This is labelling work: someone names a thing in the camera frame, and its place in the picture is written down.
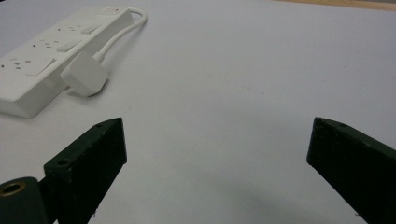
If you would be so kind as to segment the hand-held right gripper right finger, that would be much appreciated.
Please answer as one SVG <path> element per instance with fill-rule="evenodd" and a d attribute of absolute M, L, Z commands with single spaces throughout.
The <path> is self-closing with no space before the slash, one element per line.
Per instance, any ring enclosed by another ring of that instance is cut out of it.
<path fill-rule="evenodd" d="M 368 224 L 396 224 L 396 150 L 339 121 L 316 118 L 306 161 Z"/>

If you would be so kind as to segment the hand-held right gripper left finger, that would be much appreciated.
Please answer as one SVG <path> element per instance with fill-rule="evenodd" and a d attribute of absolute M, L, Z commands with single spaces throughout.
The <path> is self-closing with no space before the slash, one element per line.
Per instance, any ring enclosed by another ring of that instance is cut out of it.
<path fill-rule="evenodd" d="M 59 224 L 87 224 L 127 162 L 121 118 L 93 125 L 44 165 Z"/>

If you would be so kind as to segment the white plug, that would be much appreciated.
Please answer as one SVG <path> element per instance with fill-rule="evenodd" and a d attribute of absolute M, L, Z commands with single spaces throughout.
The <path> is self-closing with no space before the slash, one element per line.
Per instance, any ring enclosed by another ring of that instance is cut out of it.
<path fill-rule="evenodd" d="M 61 79 L 72 91 L 81 96 L 89 97 L 98 93 L 108 78 L 106 69 L 102 66 L 105 55 L 96 52 L 91 55 L 81 52 L 61 73 Z"/>

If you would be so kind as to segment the white power strip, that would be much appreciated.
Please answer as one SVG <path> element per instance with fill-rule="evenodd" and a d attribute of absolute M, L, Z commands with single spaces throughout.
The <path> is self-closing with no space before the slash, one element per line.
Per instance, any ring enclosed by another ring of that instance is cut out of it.
<path fill-rule="evenodd" d="M 35 117 L 66 84 L 61 73 L 134 23 L 128 7 L 85 7 L 0 58 L 0 113 Z"/>

